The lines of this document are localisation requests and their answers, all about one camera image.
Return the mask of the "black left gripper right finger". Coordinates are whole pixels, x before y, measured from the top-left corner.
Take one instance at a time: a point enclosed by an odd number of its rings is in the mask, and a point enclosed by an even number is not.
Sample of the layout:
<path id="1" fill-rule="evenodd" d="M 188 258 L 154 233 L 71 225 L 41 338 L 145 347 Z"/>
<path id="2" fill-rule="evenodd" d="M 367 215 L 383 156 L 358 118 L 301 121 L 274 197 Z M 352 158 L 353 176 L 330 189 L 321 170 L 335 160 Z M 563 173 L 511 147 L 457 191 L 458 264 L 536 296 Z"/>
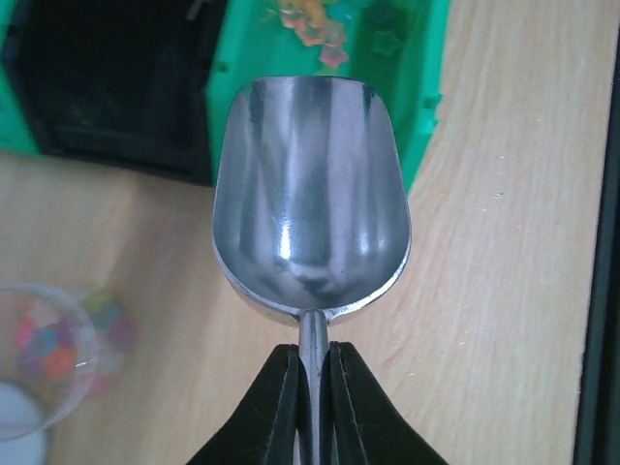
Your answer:
<path id="1" fill-rule="evenodd" d="M 329 343 L 329 377 L 339 463 L 447 464 L 398 413 L 353 344 Z"/>

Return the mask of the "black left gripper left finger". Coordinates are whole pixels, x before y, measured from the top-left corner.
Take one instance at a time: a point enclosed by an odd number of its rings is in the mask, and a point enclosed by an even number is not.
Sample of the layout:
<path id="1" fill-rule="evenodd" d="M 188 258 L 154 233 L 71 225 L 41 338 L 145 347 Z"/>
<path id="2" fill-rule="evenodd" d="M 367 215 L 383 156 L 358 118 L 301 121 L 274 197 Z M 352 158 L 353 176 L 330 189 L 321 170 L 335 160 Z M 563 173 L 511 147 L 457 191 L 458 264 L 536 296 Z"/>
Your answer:
<path id="1" fill-rule="evenodd" d="M 299 368 L 296 345 L 276 346 L 230 418 L 188 465 L 293 463 Z"/>

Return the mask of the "silver metal scoop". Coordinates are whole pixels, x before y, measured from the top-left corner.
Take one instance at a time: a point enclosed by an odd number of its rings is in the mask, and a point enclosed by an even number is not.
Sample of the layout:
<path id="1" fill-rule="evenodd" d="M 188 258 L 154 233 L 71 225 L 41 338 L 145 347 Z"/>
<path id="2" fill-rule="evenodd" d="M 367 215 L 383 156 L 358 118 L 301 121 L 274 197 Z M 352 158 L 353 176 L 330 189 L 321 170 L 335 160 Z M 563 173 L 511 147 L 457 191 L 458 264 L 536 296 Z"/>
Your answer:
<path id="1" fill-rule="evenodd" d="M 383 295 L 402 274 L 412 226 L 388 110 L 344 77 L 261 77 L 229 112 L 212 243 L 231 285 L 298 328 L 308 398 L 300 460 L 327 464 L 328 326 Z"/>

